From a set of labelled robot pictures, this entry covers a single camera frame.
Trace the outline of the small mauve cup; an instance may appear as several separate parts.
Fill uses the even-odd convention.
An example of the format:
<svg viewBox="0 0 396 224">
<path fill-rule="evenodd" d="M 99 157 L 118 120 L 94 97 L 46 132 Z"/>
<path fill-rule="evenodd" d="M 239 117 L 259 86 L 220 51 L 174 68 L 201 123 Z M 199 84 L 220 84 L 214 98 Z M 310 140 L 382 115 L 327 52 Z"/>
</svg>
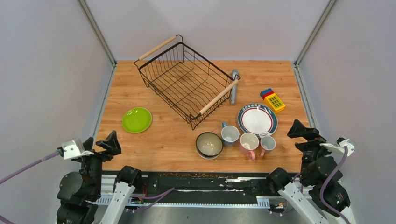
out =
<svg viewBox="0 0 396 224">
<path fill-rule="evenodd" d="M 260 157 L 262 158 L 266 152 L 274 150 L 276 140 L 271 136 L 264 136 L 260 140 Z"/>
</svg>

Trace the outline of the white plate dark striped rim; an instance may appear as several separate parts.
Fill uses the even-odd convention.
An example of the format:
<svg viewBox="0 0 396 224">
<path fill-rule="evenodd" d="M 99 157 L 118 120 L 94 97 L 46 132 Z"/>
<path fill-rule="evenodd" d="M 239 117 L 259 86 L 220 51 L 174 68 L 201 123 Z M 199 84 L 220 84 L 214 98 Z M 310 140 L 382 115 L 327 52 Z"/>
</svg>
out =
<svg viewBox="0 0 396 224">
<path fill-rule="evenodd" d="M 243 106 L 237 115 L 237 123 L 244 133 L 253 133 L 259 139 L 273 135 L 278 128 L 276 114 L 268 107 L 259 103 Z"/>
</svg>

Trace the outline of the lime green plate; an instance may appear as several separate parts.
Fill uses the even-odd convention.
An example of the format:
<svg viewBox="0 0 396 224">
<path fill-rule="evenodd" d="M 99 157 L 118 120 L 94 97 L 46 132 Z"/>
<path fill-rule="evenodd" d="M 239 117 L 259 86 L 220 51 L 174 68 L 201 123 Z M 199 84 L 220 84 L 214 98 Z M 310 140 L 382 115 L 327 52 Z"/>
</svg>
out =
<svg viewBox="0 0 396 224">
<path fill-rule="evenodd" d="M 152 124 L 151 112 L 143 107 L 128 110 L 122 117 L 122 127 L 129 133 L 141 133 L 146 131 Z"/>
</svg>

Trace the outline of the pink cup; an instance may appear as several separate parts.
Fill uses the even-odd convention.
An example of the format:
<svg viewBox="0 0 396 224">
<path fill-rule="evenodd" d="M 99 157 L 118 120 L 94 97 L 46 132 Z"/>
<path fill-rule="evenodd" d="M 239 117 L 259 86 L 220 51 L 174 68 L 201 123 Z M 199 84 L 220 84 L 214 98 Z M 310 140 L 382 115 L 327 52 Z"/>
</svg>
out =
<svg viewBox="0 0 396 224">
<path fill-rule="evenodd" d="M 239 142 L 240 152 L 250 160 L 256 159 L 255 150 L 258 148 L 258 146 L 259 139 L 255 134 L 244 133 L 241 135 Z"/>
</svg>

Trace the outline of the light blue mug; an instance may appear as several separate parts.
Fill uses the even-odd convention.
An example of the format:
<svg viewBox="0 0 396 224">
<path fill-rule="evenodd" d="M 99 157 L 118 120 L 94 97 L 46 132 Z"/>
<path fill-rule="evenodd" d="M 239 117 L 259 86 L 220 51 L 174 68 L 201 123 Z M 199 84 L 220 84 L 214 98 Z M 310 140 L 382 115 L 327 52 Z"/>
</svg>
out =
<svg viewBox="0 0 396 224">
<path fill-rule="evenodd" d="M 239 139 L 240 132 L 237 127 L 222 122 L 221 139 L 225 147 L 233 146 Z"/>
</svg>

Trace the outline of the dark blue ceramic bowl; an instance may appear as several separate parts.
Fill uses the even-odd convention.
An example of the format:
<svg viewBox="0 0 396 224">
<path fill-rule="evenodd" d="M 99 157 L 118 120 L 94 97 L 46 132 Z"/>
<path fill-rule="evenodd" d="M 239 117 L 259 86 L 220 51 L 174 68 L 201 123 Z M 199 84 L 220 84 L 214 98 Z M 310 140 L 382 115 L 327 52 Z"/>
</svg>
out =
<svg viewBox="0 0 396 224">
<path fill-rule="evenodd" d="M 197 153 L 206 156 L 220 155 L 224 148 L 221 138 L 212 132 L 201 133 L 195 144 Z"/>
</svg>

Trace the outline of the beige ceramic bowl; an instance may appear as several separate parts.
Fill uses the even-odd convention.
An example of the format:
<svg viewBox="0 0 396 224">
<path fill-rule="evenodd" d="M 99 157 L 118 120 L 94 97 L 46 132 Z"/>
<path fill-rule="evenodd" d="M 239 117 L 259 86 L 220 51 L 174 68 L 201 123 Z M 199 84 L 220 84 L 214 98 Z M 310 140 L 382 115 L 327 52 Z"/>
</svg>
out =
<svg viewBox="0 0 396 224">
<path fill-rule="evenodd" d="M 219 156 L 219 154 L 218 155 L 214 155 L 214 156 L 206 156 L 206 155 L 203 155 L 203 154 L 199 154 L 199 156 L 201 158 L 203 158 L 203 159 L 206 159 L 206 160 L 213 160 L 213 159 L 216 159 Z"/>
</svg>

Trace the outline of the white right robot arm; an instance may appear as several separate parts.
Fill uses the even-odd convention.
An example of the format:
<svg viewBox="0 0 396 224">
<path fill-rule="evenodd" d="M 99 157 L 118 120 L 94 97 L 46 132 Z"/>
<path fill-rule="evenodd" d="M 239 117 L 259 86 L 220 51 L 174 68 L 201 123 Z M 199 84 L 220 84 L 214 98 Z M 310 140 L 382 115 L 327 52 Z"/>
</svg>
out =
<svg viewBox="0 0 396 224">
<path fill-rule="evenodd" d="M 267 176 L 267 190 L 280 195 L 291 204 L 308 224 L 356 223 L 347 190 L 341 185 L 341 166 L 355 151 L 355 143 L 341 136 L 335 144 L 328 143 L 316 128 L 305 127 L 298 119 L 287 133 L 289 138 L 302 137 L 295 147 L 303 153 L 299 182 L 308 191 L 309 201 L 286 170 L 276 168 Z"/>
</svg>

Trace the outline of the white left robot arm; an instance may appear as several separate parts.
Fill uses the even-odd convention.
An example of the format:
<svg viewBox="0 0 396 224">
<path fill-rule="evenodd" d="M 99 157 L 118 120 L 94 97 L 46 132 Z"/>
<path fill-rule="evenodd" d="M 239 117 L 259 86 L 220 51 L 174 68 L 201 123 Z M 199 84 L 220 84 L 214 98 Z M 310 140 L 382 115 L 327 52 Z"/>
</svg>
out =
<svg viewBox="0 0 396 224">
<path fill-rule="evenodd" d="M 117 132 L 113 130 L 106 139 L 94 141 L 70 140 L 61 145 L 61 156 L 65 160 L 81 164 L 79 171 L 66 174 L 59 183 L 57 198 L 60 207 L 57 211 L 58 224 L 91 224 L 98 206 L 95 201 L 101 197 L 102 167 L 106 161 L 121 154 Z M 143 187 L 142 171 L 124 166 L 117 174 L 113 185 L 113 197 L 105 211 L 101 223 L 116 224 L 125 209 L 132 193 Z"/>
</svg>

